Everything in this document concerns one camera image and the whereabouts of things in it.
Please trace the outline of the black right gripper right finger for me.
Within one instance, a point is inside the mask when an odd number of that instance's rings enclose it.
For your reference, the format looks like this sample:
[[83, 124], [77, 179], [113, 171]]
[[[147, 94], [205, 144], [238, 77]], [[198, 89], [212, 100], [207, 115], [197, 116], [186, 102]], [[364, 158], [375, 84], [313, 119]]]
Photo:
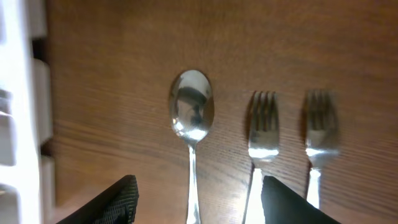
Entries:
[[266, 224], [340, 224], [272, 176], [265, 176], [261, 192]]

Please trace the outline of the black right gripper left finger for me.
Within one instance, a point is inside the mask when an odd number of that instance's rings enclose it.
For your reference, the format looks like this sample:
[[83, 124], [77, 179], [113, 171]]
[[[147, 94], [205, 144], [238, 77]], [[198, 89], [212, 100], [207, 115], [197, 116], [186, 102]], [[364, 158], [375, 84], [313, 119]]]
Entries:
[[132, 224], [138, 198], [136, 177], [126, 175], [57, 224]]

